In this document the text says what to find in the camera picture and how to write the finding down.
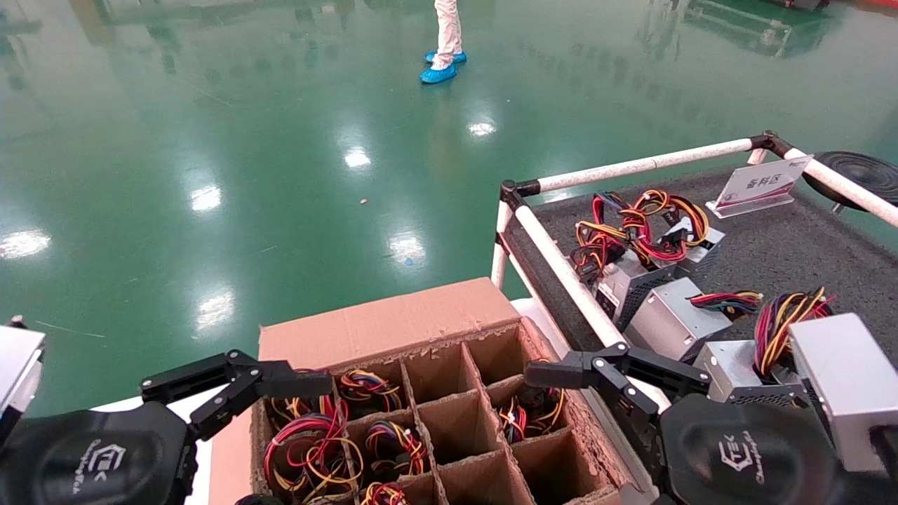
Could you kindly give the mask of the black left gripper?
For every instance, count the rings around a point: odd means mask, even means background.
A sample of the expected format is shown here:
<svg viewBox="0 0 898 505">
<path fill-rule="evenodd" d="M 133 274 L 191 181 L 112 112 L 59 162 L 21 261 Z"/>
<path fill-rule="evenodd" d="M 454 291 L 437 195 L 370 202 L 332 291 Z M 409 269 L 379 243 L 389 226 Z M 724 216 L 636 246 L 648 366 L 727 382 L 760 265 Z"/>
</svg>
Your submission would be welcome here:
<svg viewBox="0 0 898 505">
<path fill-rule="evenodd" d="M 182 504 L 198 444 L 167 406 L 25 419 L 2 445 L 4 504 Z M 283 505 L 250 494 L 235 505 Z"/>
</svg>

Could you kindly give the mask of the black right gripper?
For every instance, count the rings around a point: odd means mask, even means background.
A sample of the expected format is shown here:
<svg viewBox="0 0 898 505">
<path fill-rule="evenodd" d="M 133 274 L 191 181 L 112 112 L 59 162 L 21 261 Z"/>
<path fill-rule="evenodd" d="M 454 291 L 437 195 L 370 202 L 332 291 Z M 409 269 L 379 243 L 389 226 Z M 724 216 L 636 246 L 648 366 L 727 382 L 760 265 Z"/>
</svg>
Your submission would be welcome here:
<svg viewBox="0 0 898 505">
<path fill-rule="evenodd" d="M 687 397 L 661 415 L 635 379 L 665 398 Z M 626 343 L 530 361 L 525 383 L 596 390 L 654 485 L 678 504 L 827 503 L 843 472 L 811 410 L 710 400 L 700 395 L 709 392 L 705 371 Z"/>
</svg>

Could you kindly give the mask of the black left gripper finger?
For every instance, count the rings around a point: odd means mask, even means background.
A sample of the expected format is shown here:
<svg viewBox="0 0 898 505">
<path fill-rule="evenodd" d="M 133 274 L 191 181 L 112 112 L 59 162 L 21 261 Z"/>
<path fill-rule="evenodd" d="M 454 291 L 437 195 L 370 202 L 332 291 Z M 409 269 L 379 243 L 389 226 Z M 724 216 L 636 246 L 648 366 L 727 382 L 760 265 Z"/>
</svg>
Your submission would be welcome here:
<svg viewBox="0 0 898 505">
<path fill-rule="evenodd" d="M 144 402 L 162 405 L 218 388 L 190 413 L 190 428 L 198 439 L 214 438 L 233 418 L 264 398 L 316 398 L 333 390 L 327 371 L 298 372 L 288 361 L 257 361 L 232 349 L 213 357 L 147 377 L 141 384 Z"/>
</svg>

